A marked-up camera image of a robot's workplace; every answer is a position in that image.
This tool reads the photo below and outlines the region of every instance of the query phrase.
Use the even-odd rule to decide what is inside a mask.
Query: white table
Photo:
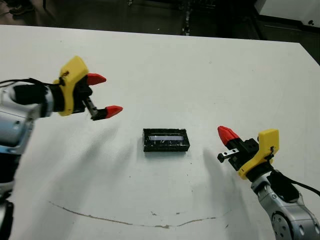
[[[274,166],[320,188],[320,67],[298,43],[32,26],[0,34],[1,80],[51,83],[79,55],[108,79],[92,87],[94,103],[124,108],[97,122],[87,112],[36,122],[10,198],[11,240],[274,239],[250,182],[217,160],[219,125],[243,140],[278,128]],[[144,154],[143,128],[186,128],[191,147]],[[299,190],[320,219],[317,196]]]

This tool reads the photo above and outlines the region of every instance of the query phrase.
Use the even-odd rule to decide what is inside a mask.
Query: black plastic case
[[[190,143],[185,129],[144,128],[144,152],[187,152]]]

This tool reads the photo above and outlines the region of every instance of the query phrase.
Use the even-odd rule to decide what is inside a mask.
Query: crack line
[[[118,220],[113,220],[113,219],[109,219],[109,218],[104,218],[104,217],[99,217],[99,216],[92,216],[89,214],[83,214],[80,212],[76,212],[76,211],[72,211],[64,206],[60,206],[58,204],[53,203],[52,201],[48,201],[49,203],[51,203],[53,206],[60,208],[62,210],[65,210],[69,213],[78,215],[78,216],[82,216],[82,217],[87,217],[87,218],[91,218],[91,219],[97,219],[97,220],[104,220],[104,221],[108,221],[108,222],[112,222],[112,223],[116,223],[116,224],[124,224],[124,225],[131,225],[131,226],[137,226],[137,227],[147,227],[147,228],[162,228],[162,229],[169,229],[169,228],[179,228],[182,227],[183,225],[186,224],[190,224],[190,223],[194,223],[194,222],[200,222],[200,221],[204,221],[204,220],[211,220],[211,219],[217,219],[217,218],[221,218],[224,217],[225,215],[227,215],[228,213],[230,213],[232,210],[227,211],[225,214],[223,214],[222,216],[219,217],[206,217],[206,218],[201,218],[201,219],[195,219],[195,220],[191,220],[191,221],[187,221],[184,222],[182,224],[179,225],[144,225],[144,224],[133,224],[130,222],[125,222],[125,221],[118,221]]]

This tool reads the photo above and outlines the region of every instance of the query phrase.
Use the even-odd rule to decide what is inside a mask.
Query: black wire
[[[267,160],[267,162],[269,163],[270,166],[271,166],[270,160],[274,157],[273,152],[274,152],[274,148],[272,147],[270,155],[265,157],[265,159]],[[317,190],[317,189],[315,189],[315,188],[313,188],[311,186],[305,185],[305,184],[303,184],[301,182],[298,182],[298,181],[290,179],[289,177],[283,175],[281,172],[277,172],[272,166],[271,166],[271,172],[275,173],[275,174],[281,174],[282,177],[285,180],[287,180],[288,182],[290,182],[291,184],[296,184],[296,185],[298,185],[298,186],[300,186],[302,188],[308,189],[309,191],[314,192],[315,194],[317,194],[320,197],[320,191],[319,190]]]
[[[317,195],[320,197],[320,191],[319,191],[319,190],[317,190],[317,189],[315,189],[315,188],[313,188],[313,187],[311,187],[311,186],[305,185],[305,184],[303,184],[303,183],[301,183],[301,182],[292,180],[292,179],[288,178],[288,177],[285,176],[285,175],[283,175],[283,177],[284,177],[286,180],[288,180],[290,183],[296,184],[296,185],[299,185],[300,187],[303,187],[303,188],[305,188],[305,189],[308,189],[309,191],[314,192],[315,194],[317,194]]]

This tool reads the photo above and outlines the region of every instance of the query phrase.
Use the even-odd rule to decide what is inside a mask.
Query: floor
[[[191,36],[298,42],[320,64],[320,31],[261,18],[244,1],[196,1],[214,2],[215,9],[198,6],[191,12]],[[185,19],[178,0],[133,0],[131,6],[127,0],[47,0],[46,10],[43,0],[31,2],[34,12],[14,17],[0,0],[0,24],[181,35]]]

